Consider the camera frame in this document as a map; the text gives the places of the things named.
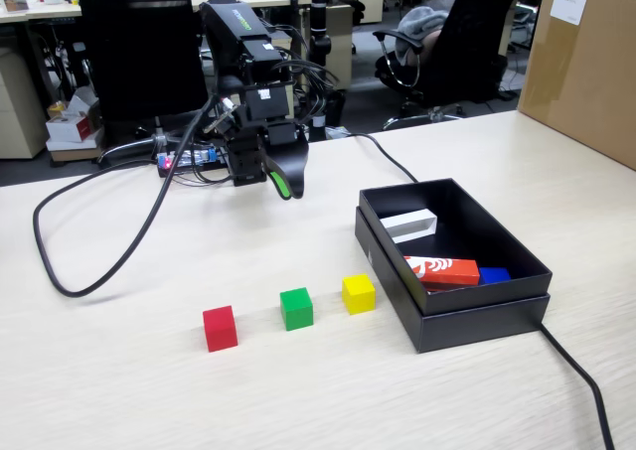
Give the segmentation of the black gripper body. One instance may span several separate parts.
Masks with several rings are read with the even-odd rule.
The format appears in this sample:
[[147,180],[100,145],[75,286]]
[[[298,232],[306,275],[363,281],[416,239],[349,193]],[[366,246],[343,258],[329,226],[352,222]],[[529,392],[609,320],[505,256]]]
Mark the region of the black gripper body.
[[288,118],[285,85],[246,88],[238,106],[238,140],[262,139],[268,146],[304,146],[298,123]]

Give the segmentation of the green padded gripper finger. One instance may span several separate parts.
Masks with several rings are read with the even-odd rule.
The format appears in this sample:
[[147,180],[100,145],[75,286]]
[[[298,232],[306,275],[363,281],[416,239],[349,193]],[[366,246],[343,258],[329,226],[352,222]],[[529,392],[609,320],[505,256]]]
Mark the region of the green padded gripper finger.
[[264,171],[272,180],[273,185],[282,200],[288,201],[292,198],[287,169],[291,162],[285,151],[273,150],[265,147],[262,151]]

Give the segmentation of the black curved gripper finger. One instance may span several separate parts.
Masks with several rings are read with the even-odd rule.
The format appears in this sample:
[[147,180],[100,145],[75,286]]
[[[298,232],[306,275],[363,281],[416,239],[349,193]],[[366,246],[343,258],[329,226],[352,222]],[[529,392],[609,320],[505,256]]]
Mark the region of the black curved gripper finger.
[[293,142],[280,144],[272,149],[285,151],[288,154],[291,164],[287,169],[287,178],[292,194],[291,199],[301,199],[304,195],[304,171],[309,154],[309,144],[305,135],[299,134]]

